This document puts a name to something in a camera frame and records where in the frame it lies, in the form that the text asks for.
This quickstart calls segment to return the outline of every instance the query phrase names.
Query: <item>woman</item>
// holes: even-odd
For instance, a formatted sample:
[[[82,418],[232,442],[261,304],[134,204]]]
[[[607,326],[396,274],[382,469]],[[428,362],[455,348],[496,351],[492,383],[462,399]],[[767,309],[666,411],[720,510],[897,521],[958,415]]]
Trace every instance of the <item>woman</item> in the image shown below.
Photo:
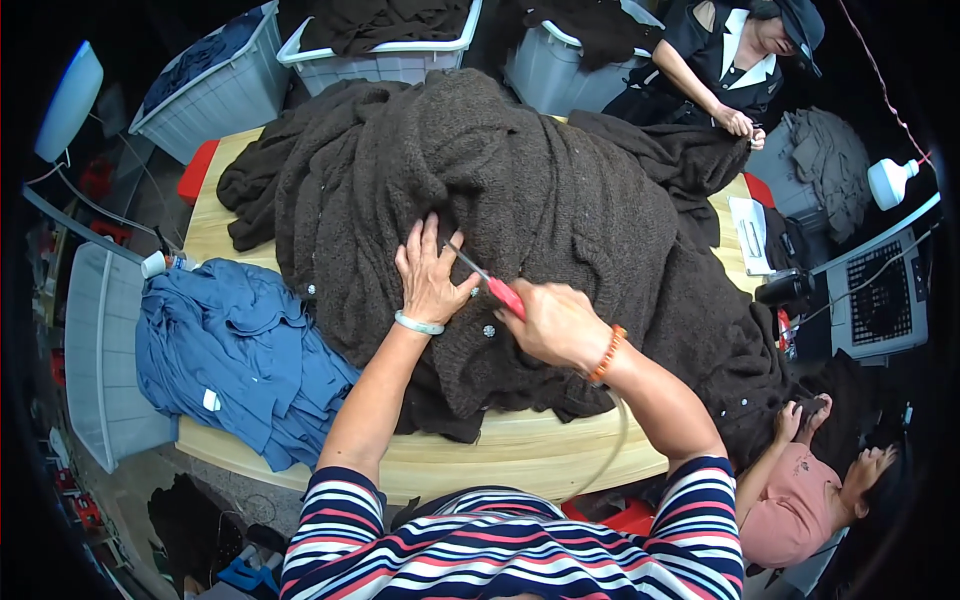
[[[813,49],[824,21],[810,0],[674,0],[653,60],[630,73],[604,112],[634,125],[722,127],[762,150],[767,104],[783,87],[777,57],[798,57],[817,77]]]
[[[777,415],[773,443],[736,483],[736,524],[743,556],[765,568],[799,564],[833,534],[874,510],[889,520],[908,485],[909,457],[900,444],[863,450],[843,483],[810,452],[813,434],[827,420],[833,400],[800,429],[802,406],[787,402]]]
[[[462,241],[458,232],[451,243]],[[732,470],[703,404],[620,342],[621,330],[603,323],[584,294],[554,283],[515,281],[527,321],[497,317],[524,351],[598,375],[667,457],[668,491],[652,536],[568,521],[546,500],[495,486],[451,494],[387,535],[379,464],[430,342],[423,331],[442,329],[479,282],[453,285],[454,259],[450,248],[438,257],[434,215],[397,249],[403,309],[330,429],[287,551],[281,597],[739,598]]]

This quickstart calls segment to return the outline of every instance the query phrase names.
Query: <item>red-handled tool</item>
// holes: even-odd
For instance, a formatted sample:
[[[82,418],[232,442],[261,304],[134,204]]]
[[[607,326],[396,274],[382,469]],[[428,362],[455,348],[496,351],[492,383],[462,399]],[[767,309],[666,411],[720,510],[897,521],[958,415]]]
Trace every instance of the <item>red-handled tool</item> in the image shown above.
[[[498,300],[503,302],[507,308],[511,310],[511,312],[520,318],[521,321],[527,320],[527,309],[523,306],[523,300],[520,299],[520,296],[516,294],[513,288],[500,279],[487,275],[486,271],[481,269],[479,265],[470,260],[469,256],[461,252],[459,248],[451,244],[450,240],[444,238],[444,243],[447,244],[451,250],[457,253],[457,256],[460,257],[460,260],[466,262],[468,267],[479,273],[480,277],[487,281],[487,287],[490,288],[491,293],[496,296]]]

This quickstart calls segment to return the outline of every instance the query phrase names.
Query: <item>black shirt with white collar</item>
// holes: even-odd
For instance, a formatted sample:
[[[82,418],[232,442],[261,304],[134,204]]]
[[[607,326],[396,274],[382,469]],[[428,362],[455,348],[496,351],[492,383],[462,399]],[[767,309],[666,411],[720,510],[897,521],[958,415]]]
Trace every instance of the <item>black shirt with white collar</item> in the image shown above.
[[[762,122],[767,104],[783,86],[783,74],[776,55],[772,54],[749,70],[733,66],[749,11],[714,3],[713,30],[709,31],[694,15],[696,3],[677,0],[677,5],[665,18],[663,39],[686,60],[690,70],[720,102]],[[656,70],[644,80],[641,84],[685,99],[683,93]]]

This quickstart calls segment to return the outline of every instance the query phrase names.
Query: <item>red handle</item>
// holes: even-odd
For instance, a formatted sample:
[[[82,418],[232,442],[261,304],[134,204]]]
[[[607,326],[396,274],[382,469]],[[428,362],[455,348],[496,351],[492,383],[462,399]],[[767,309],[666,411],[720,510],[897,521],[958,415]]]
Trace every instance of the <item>red handle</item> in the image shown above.
[[[520,317],[521,321],[526,322],[527,309],[523,306],[523,300],[520,299],[520,296],[516,294],[512,287],[496,277],[491,277],[487,281],[487,285],[490,286],[490,291],[494,296],[506,304],[511,312]]]

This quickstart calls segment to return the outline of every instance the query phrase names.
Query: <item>white collar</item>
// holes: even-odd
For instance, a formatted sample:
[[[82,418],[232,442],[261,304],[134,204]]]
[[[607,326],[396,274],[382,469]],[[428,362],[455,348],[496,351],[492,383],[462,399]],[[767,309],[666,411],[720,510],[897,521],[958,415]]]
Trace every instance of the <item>white collar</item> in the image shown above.
[[[733,9],[730,11],[730,16],[727,17],[727,22],[724,23],[724,27],[727,28],[729,33],[724,32],[723,34],[723,63],[721,64],[720,78],[717,81],[722,80],[733,65],[733,58],[736,56],[736,49],[740,45],[740,37],[743,36],[743,26],[747,22],[748,14],[750,14],[750,11]],[[766,81],[768,75],[773,75],[776,66],[777,55],[768,54],[728,89],[737,89],[738,87],[746,87]]]

